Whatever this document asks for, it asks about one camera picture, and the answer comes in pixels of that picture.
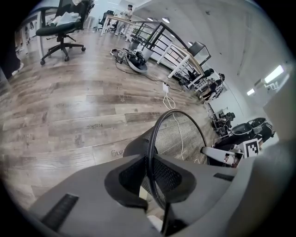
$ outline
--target chair base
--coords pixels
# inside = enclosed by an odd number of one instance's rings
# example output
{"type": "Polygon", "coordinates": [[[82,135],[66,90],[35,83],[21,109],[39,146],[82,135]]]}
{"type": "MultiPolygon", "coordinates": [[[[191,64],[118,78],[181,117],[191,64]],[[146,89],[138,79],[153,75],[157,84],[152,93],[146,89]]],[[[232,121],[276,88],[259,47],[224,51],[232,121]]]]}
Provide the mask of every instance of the chair base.
{"type": "Polygon", "coordinates": [[[44,65],[45,64],[45,58],[47,58],[48,56],[50,56],[51,54],[53,54],[54,52],[58,51],[58,50],[62,50],[65,54],[65,58],[64,60],[65,61],[69,61],[69,56],[68,56],[68,52],[66,50],[66,47],[69,47],[69,48],[72,48],[72,47],[81,47],[81,50],[82,51],[85,51],[85,47],[84,45],[82,44],[72,44],[72,43],[64,43],[64,38],[62,37],[60,39],[60,44],[54,46],[54,47],[51,47],[48,49],[48,53],[46,55],[44,55],[40,61],[40,64],[41,65],[44,65]]]}

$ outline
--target desk leg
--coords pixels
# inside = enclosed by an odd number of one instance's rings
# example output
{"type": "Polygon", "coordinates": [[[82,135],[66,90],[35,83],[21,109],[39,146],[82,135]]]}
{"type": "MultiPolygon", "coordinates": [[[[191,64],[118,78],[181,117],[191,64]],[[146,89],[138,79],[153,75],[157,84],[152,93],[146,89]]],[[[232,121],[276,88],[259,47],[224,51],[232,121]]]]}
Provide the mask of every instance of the desk leg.
{"type": "Polygon", "coordinates": [[[189,55],[187,55],[181,62],[180,64],[171,72],[170,75],[168,75],[168,78],[171,78],[178,70],[180,67],[182,67],[182,65],[189,59],[189,55]]]}
{"type": "Polygon", "coordinates": [[[106,17],[103,28],[102,28],[101,36],[103,36],[103,34],[105,33],[105,28],[106,28],[108,20],[109,20],[109,17],[106,17]]]}
{"type": "Polygon", "coordinates": [[[124,37],[126,37],[125,42],[128,41],[127,34],[128,34],[128,31],[129,31],[129,28],[130,28],[130,24],[127,25],[127,27],[126,27],[126,31],[125,31],[125,33],[124,33],[124,37]]]}
{"type": "Polygon", "coordinates": [[[25,54],[28,53],[28,47],[27,47],[27,41],[26,41],[26,25],[24,25],[21,29],[21,37],[22,37],[22,41],[23,41],[23,51],[25,54]]]}
{"type": "Polygon", "coordinates": [[[178,72],[178,73],[181,73],[184,71],[184,69],[188,66],[189,62],[185,63],[185,66],[178,72]]]}
{"type": "Polygon", "coordinates": [[[202,77],[202,75],[200,75],[197,79],[195,79],[193,82],[191,82],[191,83],[188,85],[188,88],[189,88],[190,86],[192,86],[197,80],[199,80],[200,77],[202,77]]]}
{"type": "Polygon", "coordinates": [[[165,57],[165,55],[167,54],[167,52],[170,50],[170,48],[172,47],[172,44],[170,44],[166,51],[164,51],[164,53],[161,55],[160,59],[157,61],[157,64],[159,64],[161,62],[161,60],[165,57]]]}
{"type": "Polygon", "coordinates": [[[91,25],[91,18],[89,18],[89,21],[88,21],[88,25],[87,25],[87,28],[89,29],[90,25],[91,25]]]}
{"type": "MultiPolygon", "coordinates": [[[[41,12],[39,12],[38,15],[37,15],[37,28],[36,28],[36,31],[38,29],[40,29],[41,27],[42,27],[42,17],[41,17],[41,12]]],[[[44,51],[43,51],[43,43],[42,43],[42,37],[41,36],[37,36],[37,44],[38,44],[39,57],[40,57],[40,59],[42,59],[43,56],[44,56],[44,51]]]]}

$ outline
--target gray plastic panel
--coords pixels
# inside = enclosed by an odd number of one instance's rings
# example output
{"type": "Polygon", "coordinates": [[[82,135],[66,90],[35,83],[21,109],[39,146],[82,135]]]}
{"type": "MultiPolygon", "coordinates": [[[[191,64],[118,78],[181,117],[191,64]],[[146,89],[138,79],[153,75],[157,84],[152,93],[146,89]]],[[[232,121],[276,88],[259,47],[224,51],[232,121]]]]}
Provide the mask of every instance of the gray plastic panel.
{"type": "Polygon", "coordinates": [[[70,236],[160,236],[143,209],[127,208],[111,198],[104,187],[110,170],[136,156],[128,156],[76,172],[40,197],[30,212],[42,219],[67,193],[79,197],[59,229],[70,236]]]}
{"type": "Polygon", "coordinates": [[[242,160],[229,188],[213,208],[173,236],[248,236],[268,216],[287,187],[296,167],[295,153],[294,140],[242,160]]]}
{"type": "Polygon", "coordinates": [[[237,172],[235,168],[200,165],[172,159],[164,155],[159,156],[188,170],[196,178],[197,184],[190,196],[183,202],[172,204],[172,211],[175,216],[188,225],[197,221],[213,208],[229,188],[231,182],[216,178],[214,175],[220,173],[235,176],[237,172]]]}

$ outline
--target black office chair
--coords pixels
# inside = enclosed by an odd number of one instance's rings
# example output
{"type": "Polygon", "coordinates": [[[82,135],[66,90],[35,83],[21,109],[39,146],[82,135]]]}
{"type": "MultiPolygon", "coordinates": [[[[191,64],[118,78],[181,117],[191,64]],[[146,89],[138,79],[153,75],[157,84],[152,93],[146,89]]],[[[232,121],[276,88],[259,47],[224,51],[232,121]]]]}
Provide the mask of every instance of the black office chair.
{"type": "Polygon", "coordinates": [[[118,23],[119,23],[119,21],[117,21],[115,24],[113,24],[112,26],[113,26],[113,28],[109,28],[109,30],[108,30],[108,32],[115,32],[116,31],[116,29],[117,29],[117,25],[118,25],[118,23]]]}
{"type": "Polygon", "coordinates": [[[82,44],[72,44],[72,43],[64,43],[64,38],[71,38],[68,34],[74,32],[75,30],[80,30],[83,28],[83,22],[86,18],[86,13],[88,12],[88,5],[90,4],[89,0],[83,0],[81,3],[79,3],[77,6],[73,3],[72,0],[60,0],[59,7],[57,9],[56,15],[62,16],[65,12],[75,12],[79,13],[81,16],[81,19],[79,22],[71,22],[59,26],[45,26],[45,12],[41,12],[43,26],[42,28],[38,29],[36,31],[37,36],[57,36],[57,42],[60,42],[60,44],[49,48],[49,51],[44,57],[41,59],[40,64],[45,64],[45,58],[47,58],[49,55],[53,54],[54,52],[58,50],[62,50],[65,53],[65,61],[69,61],[68,52],[66,50],[66,47],[72,48],[72,47],[81,47],[82,51],[85,51],[85,47],[82,44]]]}
{"type": "Polygon", "coordinates": [[[103,15],[102,20],[99,21],[99,22],[97,23],[97,25],[101,25],[102,27],[98,27],[98,26],[94,27],[95,31],[99,31],[100,29],[103,28],[103,25],[104,25],[104,23],[105,23],[105,20],[106,20],[107,14],[109,14],[109,15],[113,15],[114,12],[111,11],[111,10],[106,11],[106,12],[104,13],[104,15],[103,15]]]}

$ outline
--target ceiling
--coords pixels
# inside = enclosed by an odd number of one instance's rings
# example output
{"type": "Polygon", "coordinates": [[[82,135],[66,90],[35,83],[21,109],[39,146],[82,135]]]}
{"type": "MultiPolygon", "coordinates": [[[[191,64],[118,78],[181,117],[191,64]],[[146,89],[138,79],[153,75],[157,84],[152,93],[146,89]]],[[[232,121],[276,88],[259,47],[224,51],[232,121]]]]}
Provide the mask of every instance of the ceiling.
{"type": "Polygon", "coordinates": [[[255,82],[280,64],[288,71],[292,63],[292,56],[277,29],[251,0],[144,2],[138,4],[134,14],[142,19],[168,17],[167,25],[186,44],[189,41],[205,44],[212,55],[208,64],[225,74],[228,87],[239,92],[251,109],[256,110],[254,105],[262,108],[271,97],[267,90],[247,96],[255,82]]]}

